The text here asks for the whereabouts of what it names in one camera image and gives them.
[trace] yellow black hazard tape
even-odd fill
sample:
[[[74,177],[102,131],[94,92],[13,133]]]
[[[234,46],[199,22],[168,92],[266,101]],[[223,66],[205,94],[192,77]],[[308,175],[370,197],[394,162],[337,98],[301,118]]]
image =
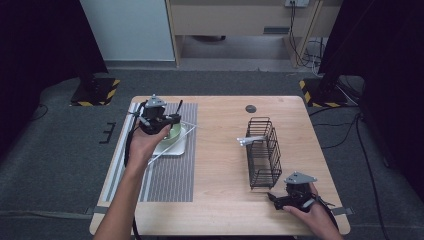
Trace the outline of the yellow black hazard tape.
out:
[[[303,80],[299,82],[300,88],[302,89],[303,95],[305,96],[305,101],[308,107],[341,107],[346,106],[346,104],[335,103],[335,102],[317,102],[314,101],[313,97],[306,88],[306,84]]]
[[[109,92],[107,93],[106,98],[104,101],[76,101],[72,102],[71,106],[83,106],[83,107],[90,107],[90,106],[102,106],[102,105],[109,105],[112,101],[113,96],[115,95],[116,89],[118,88],[118,84],[121,81],[118,79],[115,79],[112,83],[112,86],[110,87]]]

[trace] metal wire basket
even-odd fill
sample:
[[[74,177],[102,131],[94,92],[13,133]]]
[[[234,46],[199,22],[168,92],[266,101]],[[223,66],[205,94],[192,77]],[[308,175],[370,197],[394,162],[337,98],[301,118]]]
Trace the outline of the metal wire basket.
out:
[[[268,117],[251,118],[246,137],[263,136],[263,140],[254,140],[246,145],[249,181],[251,189],[255,187],[272,188],[281,175],[280,148],[277,133]]]

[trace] wooden table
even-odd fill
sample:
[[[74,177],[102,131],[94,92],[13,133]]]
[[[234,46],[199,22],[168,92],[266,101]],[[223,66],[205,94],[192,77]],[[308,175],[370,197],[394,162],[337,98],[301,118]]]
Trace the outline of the wooden table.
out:
[[[197,103],[197,133],[193,202],[140,202],[135,212],[142,235],[311,235],[298,219],[277,211],[266,189],[251,190],[244,137],[251,117],[270,117],[281,151],[280,181],[274,191],[285,192],[282,181],[294,171],[318,179],[319,194],[336,207],[341,202],[305,109],[297,96],[160,96],[169,103]],[[149,97],[135,97],[142,102]],[[245,110],[257,108],[255,113]],[[98,206],[110,202],[99,200]],[[94,214],[95,233],[103,214]],[[336,216],[340,232],[350,225]]]

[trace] gray carpet floor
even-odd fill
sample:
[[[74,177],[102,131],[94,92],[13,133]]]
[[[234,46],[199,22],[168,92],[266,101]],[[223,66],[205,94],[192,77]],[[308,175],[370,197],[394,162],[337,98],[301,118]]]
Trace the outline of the gray carpet floor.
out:
[[[113,70],[121,80],[108,106],[71,107],[78,79],[46,89],[30,122],[0,165],[0,211],[43,211],[60,218],[0,217],[0,239],[90,239],[90,215],[99,198],[119,132],[137,95],[297,95],[311,73]],[[319,108],[307,108],[313,113]],[[345,239],[384,239],[367,163],[356,126],[358,108],[311,116],[330,172],[345,207],[351,232]],[[108,144],[99,144],[116,123]],[[424,239],[424,206],[396,169],[386,168],[368,132],[358,123],[378,192],[381,218],[390,239]],[[337,147],[331,147],[346,140]],[[82,219],[66,219],[69,213]]]

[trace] power strip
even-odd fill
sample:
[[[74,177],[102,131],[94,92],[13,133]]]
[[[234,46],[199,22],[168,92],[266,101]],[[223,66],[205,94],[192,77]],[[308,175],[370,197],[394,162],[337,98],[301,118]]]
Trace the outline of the power strip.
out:
[[[305,8],[309,5],[309,0],[286,0],[286,3],[284,6],[286,7],[299,7],[299,8]]]

